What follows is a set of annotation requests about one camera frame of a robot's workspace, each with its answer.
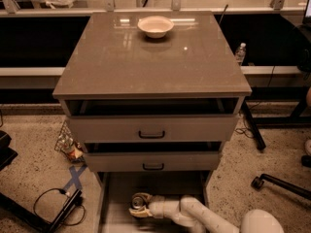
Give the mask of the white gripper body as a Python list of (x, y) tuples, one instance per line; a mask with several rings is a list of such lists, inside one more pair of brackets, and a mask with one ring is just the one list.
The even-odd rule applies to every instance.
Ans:
[(179, 199), (177, 197), (155, 195), (151, 198), (148, 209), (154, 218), (175, 219), (180, 212)]

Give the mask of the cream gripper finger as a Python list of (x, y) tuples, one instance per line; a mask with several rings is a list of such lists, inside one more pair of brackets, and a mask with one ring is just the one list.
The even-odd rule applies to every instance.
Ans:
[(153, 195), (146, 192), (138, 192), (132, 196), (132, 199), (141, 198), (144, 202), (150, 202)]
[(146, 208), (140, 210), (130, 209), (129, 212), (132, 216), (138, 218), (153, 217), (153, 214), (150, 212), (150, 210)]

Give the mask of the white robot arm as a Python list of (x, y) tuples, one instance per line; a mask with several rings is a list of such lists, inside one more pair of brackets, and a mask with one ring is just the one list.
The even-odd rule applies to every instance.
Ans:
[(191, 233), (285, 233), (280, 222), (267, 211), (250, 210), (237, 227), (190, 195), (168, 197), (135, 193), (129, 212), (138, 218), (169, 218)]

